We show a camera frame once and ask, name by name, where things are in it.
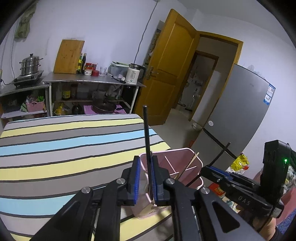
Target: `wooden cutting board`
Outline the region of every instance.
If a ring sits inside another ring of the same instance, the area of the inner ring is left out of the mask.
[[[63,39],[54,64],[54,73],[76,74],[83,45],[82,40]]]

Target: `door handle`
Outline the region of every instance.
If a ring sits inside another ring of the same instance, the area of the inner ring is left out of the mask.
[[[150,79],[150,77],[156,77],[156,75],[159,74],[156,71],[153,71],[153,69],[154,69],[154,67],[151,66],[150,69],[147,71],[146,79]]]

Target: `gray stripe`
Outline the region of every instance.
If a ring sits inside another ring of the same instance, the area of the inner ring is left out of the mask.
[[[11,130],[16,128],[60,124],[60,123],[68,123],[68,122],[75,122],[75,121],[120,120],[120,119],[133,119],[133,118],[140,118],[140,117],[136,114],[73,115],[73,116],[66,115],[66,116],[51,117],[51,118],[32,119],[32,120],[23,121],[23,122],[10,122],[5,126],[4,130],[6,131],[6,130]]]
[[[77,176],[45,181],[0,183],[2,197],[51,197],[74,194],[83,187],[95,187],[121,177],[122,171],[132,163],[80,174]]]
[[[120,219],[132,214],[130,207],[122,207]],[[25,235],[35,235],[50,220],[50,218],[19,218],[4,214],[0,214],[0,218],[9,231]]]
[[[34,133],[34,134],[28,134],[24,136],[0,138],[0,146],[9,146],[9,145],[42,142],[42,141],[52,141],[52,140],[68,139],[68,138],[82,137],[82,136],[112,134],[112,133],[118,133],[118,132],[128,132],[128,131],[140,130],[143,128],[144,128],[144,124],[139,123],[139,124],[129,124],[125,126],[104,126],[104,127],[95,127],[95,128],[70,129],[70,130],[54,131],[54,132],[46,132],[46,133]]]
[[[160,224],[155,225],[152,230],[149,232],[145,231],[136,237],[130,238],[127,241],[163,241],[166,240],[168,237],[170,237],[174,233],[173,228],[173,220],[172,217],[169,217],[164,222],[160,221]]]
[[[150,143],[162,141],[158,135],[150,137]],[[145,138],[136,140],[127,140],[117,143],[109,143],[103,145],[83,146],[73,149],[56,150],[51,152],[34,153],[18,156],[0,157],[0,167],[19,167],[39,164],[53,164],[68,160],[78,160],[82,158],[106,155],[113,152],[128,150],[131,148],[140,148],[145,146]]]

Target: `stainless steel pot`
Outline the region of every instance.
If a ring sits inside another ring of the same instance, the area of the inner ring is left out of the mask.
[[[24,58],[20,64],[22,67],[21,70],[21,76],[30,75],[38,72],[39,61],[43,58],[39,58],[39,56],[33,56],[33,54],[30,54],[30,57]]]

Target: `glass cup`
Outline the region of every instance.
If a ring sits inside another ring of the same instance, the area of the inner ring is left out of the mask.
[[[101,67],[100,68],[100,73],[99,73],[99,76],[105,76],[106,75],[106,70],[107,70],[107,67]]]

